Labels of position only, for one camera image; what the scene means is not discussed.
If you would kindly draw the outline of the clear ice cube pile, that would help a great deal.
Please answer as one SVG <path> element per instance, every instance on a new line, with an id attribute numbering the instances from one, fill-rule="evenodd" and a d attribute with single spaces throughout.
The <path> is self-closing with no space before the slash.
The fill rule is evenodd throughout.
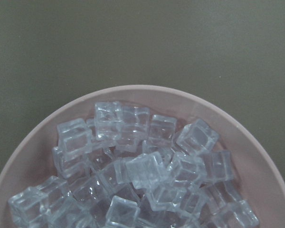
<path id="1" fill-rule="evenodd" d="M 118 101 L 57 126 L 55 176 L 8 200 L 18 228 L 256 228 L 231 154 L 202 119 Z"/>

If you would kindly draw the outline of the pink bowl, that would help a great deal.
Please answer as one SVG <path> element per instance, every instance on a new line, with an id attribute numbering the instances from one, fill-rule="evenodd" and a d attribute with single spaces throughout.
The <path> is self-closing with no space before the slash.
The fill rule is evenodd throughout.
<path id="1" fill-rule="evenodd" d="M 126 101 L 182 121 L 203 118 L 232 151 L 237 185 L 256 213 L 262 228 L 285 228 L 285 182 L 261 144 L 232 116 L 215 105 L 180 90 L 154 85 L 125 85 L 82 96 L 56 110 L 20 143 L 0 175 L 0 228 L 12 228 L 8 199 L 56 173 L 51 149 L 57 144 L 56 126 L 87 118 L 97 101 Z"/>

